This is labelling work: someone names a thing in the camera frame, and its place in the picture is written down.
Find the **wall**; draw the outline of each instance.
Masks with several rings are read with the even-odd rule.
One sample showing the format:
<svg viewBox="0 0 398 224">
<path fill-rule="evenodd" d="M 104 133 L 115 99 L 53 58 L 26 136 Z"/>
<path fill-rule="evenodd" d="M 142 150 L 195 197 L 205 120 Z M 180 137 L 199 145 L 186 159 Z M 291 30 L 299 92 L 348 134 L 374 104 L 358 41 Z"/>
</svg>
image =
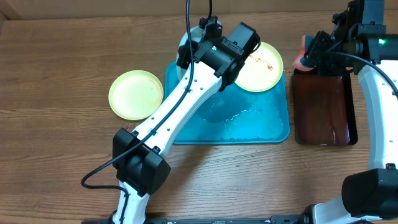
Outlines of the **wall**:
<svg viewBox="0 0 398 224">
<path fill-rule="evenodd" d="M 398 0 L 385 0 L 398 9 Z M 213 0 L 215 14 L 281 11 L 336 11 L 349 0 Z M 0 0 L 0 11 L 10 19 L 61 19 L 109 16 L 182 15 L 185 0 Z M 192 0 L 192 14 L 207 14 L 207 0 Z"/>
</svg>

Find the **yellow-green plate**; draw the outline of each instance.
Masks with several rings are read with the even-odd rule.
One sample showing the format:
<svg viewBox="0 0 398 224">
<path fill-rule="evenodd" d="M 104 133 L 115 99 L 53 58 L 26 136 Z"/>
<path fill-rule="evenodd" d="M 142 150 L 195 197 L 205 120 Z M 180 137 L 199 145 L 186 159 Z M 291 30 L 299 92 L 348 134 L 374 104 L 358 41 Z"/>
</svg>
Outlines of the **yellow-green plate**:
<svg viewBox="0 0 398 224">
<path fill-rule="evenodd" d="M 279 82 L 283 67 L 278 51 L 273 46 L 261 42 L 260 47 L 246 59 L 235 83 L 247 91 L 266 91 Z"/>
<path fill-rule="evenodd" d="M 163 87 L 150 72 L 134 70 L 119 76 L 109 90 L 109 104 L 121 118 L 139 120 L 150 116 L 163 100 Z"/>
</svg>

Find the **wooden tabletop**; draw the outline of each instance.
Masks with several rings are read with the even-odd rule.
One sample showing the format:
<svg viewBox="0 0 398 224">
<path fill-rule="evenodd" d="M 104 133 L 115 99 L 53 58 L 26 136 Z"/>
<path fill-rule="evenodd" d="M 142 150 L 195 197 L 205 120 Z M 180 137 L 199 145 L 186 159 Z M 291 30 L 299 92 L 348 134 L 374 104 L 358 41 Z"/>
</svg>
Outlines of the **wooden tabletop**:
<svg viewBox="0 0 398 224">
<path fill-rule="evenodd" d="M 290 77 L 300 38 L 330 32 L 332 12 L 218 15 L 228 35 L 244 21 L 281 54 L 290 136 L 280 144 L 173 146 L 172 172 L 150 198 L 148 213 L 167 218 L 239 218 L 298 214 L 336 197 L 347 175 L 368 167 L 369 127 L 352 76 L 359 141 L 354 146 L 297 144 Z M 398 11 L 386 11 L 398 33 Z M 6 21 L 0 35 L 0 223 L 80 223 L 107 218 L 117 190 L 80 185 L 111 158 L 120 127 L 108 104 L 113 80 L 147 70 L 164 83 L 185 32 L 183 16 Z M 118 184 L 112 167 L 90 179 Z"/>
</svg>

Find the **blue tray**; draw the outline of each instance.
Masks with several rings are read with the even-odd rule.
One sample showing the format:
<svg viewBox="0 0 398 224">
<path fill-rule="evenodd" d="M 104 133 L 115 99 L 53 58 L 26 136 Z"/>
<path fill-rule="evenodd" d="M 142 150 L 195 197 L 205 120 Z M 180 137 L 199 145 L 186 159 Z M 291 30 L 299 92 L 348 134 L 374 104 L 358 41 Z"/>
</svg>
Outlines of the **blue tray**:
<svg viewBox="0 0 398 224">
<path fill-rule="evenodd" d="M 166 70 L 165 98 L 178 84 L 175 62 Z M 236 84 L 206 100 L 174 144 L 282 142 L 290 133 L 285 79 L 272 89 L 252 93 Z"/>
</svg>

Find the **red stain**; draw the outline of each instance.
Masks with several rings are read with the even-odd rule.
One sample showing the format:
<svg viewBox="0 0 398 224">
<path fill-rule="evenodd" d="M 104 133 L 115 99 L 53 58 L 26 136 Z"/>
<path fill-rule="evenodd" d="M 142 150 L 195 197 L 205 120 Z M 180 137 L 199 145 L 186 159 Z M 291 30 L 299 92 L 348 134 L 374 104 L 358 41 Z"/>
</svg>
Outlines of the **red stain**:
<svg viewBox="0 0 398 224">
<path fill-rule="evenodd" d="M 266 63 L 268 70 L 273 71 L 274 67 L 269 62 L 267 62 L 266 60 L 263 60 L 261 58 L 256 58 L 255 60 L 256 60 L 256 63 L 258 63 L 258 62 Z"/>
</svg>

